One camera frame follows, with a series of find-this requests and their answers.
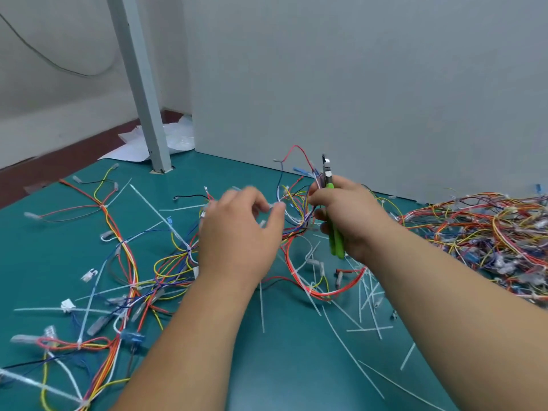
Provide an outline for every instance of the person's right hand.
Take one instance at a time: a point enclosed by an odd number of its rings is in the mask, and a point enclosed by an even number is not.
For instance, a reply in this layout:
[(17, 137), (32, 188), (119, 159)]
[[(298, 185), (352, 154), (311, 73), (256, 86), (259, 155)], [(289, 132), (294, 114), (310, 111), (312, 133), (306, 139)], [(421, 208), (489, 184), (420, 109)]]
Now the person's right hand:
[[(345, 251), (355, 260), (366, 263), (368, 243), (387, 226), (395, 223), (365, 187), (340, 176), (333, 176), (335, 189), (310, 186), (308, 203), (325, 206), (316, 209), (315, 217), (327, 220), (326, 213), (344, 239)], [(323, 233), (329, 233), (327, 223)]]

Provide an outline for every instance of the white wall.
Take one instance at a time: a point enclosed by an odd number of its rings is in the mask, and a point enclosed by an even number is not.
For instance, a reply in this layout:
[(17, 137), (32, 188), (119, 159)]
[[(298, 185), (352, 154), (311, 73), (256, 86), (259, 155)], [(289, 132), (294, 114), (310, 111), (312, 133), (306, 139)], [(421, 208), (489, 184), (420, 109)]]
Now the white wall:
[(418, 200), (548, 185), (548, 0), (184, 1), (198, 151), (300, 144)]
[[(169, 37), (180, 20), (174, 19), (168, 2), (138, 3), (160, 106), (189, 112), (184, 34), (177, 33), (183, 41), (180, 47), (169, 46), (175, 44)], [(0, 0), (0, 11), (31, 45), (59, 65), (86, 74), (106, 70), (93, 78), (60, 72), (0, 20), (0, 168), (137, 117), (106, 0)], [(171, 50), (175, 59), (166, 58)], [(179, 68), (179, 79), (170, 85), (169, 72)]]

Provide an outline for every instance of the red floor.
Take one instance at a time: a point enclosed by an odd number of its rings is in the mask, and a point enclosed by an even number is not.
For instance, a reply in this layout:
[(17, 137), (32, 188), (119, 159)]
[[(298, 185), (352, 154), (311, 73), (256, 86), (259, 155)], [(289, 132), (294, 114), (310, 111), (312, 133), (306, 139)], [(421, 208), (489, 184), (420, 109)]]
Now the red floor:
[[(164, 124), (177, 122), (181, 116), (178, 112), (162, 111)], [(92, 164), (97, 158), (123, 145), (118, 134), (131, 131), (137, 125), (139, 120), (135, 119), (44, 156), (1, 169), (0, 208), (23, 199), (28, 195), (27, 191), (45, 187)]]

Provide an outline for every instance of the green handle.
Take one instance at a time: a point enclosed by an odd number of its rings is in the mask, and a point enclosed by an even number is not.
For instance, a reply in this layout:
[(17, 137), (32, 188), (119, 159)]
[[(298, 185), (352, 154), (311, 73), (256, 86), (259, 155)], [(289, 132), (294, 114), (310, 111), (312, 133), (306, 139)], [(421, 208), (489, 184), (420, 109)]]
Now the green handle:
[[(326, 188), (334, 189), (332, 183), (327, 183)], [(337, 255), (339, 259), (344, 260), (344, 245), (343, 245), (343, 236), (341, 235), (339, 229), (333, 225), (333, 222), (328, 217), (327, 224), (329, 225), (329, 248), (331, 249), (331, 255)]]

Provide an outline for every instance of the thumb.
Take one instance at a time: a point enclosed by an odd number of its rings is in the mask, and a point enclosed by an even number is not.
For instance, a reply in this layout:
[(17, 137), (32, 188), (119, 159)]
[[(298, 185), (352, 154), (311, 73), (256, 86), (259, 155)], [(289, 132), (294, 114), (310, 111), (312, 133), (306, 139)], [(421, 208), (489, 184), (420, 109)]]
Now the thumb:
[(337, 195), (337, 189), (318, 189), (308, 199), (308, 204), (312, 206), (329, 206)]
[(277, 202), (272, 207), (270, 211), (269, 219), (266, 222), (265, 230), (268, 231), (270, 235), (276, 237), (282, 236), (283, 226), (285, 222), (285, 203)]

